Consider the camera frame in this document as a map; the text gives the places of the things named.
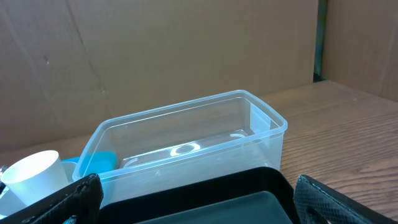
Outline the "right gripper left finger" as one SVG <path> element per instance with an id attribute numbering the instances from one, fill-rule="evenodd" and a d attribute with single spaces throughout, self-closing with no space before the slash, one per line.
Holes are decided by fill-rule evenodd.
<path id="1" fill-rule="evenodd" d="M 104 193 L 98 174 L 86 177 L 1 220 L 1 224 L 94 224 Z"/>

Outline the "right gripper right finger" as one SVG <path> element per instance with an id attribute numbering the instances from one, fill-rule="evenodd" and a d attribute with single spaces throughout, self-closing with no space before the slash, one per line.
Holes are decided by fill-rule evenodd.
<path id="1" fill-rule="evenodd" d="M 397 224 L 307 175 L 298 177 L 293 200 L 304 224 Z"/>

